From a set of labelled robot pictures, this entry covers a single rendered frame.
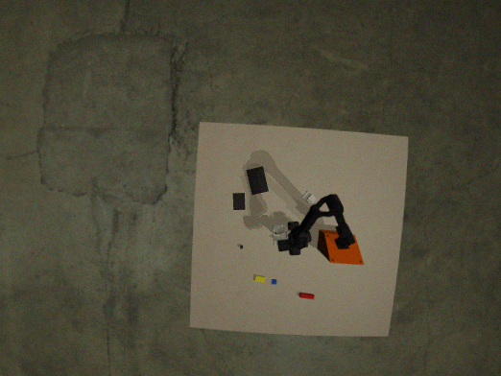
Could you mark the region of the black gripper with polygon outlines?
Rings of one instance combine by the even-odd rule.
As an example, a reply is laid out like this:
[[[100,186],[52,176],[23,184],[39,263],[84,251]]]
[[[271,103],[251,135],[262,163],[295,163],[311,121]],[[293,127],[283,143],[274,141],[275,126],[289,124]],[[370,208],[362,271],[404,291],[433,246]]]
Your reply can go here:
[[[299,226],[299,222],[289,222],[288,223],[288,230],[291,230],[291,232]],[[291,248],[291,250],[289,250],[289,254],[290,255],[300,255],[300,249],[295,249],[295,248]]]

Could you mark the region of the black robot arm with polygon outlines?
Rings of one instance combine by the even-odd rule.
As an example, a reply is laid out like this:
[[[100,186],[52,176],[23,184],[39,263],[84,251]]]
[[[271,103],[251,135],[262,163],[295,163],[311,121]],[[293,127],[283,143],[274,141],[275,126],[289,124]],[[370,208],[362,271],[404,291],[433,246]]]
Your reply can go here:
[[[327,204],[329,212],[321,212],[320,208]],[[310,227],[321,217],[335,217],[338,226],[335,226],[339,238],[335,239],[338,249],[349,249],[350,245],[354,244],[354,236],[352,235],[348,225],[346,224],[343,215],[344,207],[342,206],[338,196],[335,194],[321,198],[316,204],[310,206],[308,213],[304,217],[300,226],[296,227],[289,235],[289,239],[278,241],[279,251],[291,250],[291,248],[302,249],[308,247],[308,243],[312,241]]]

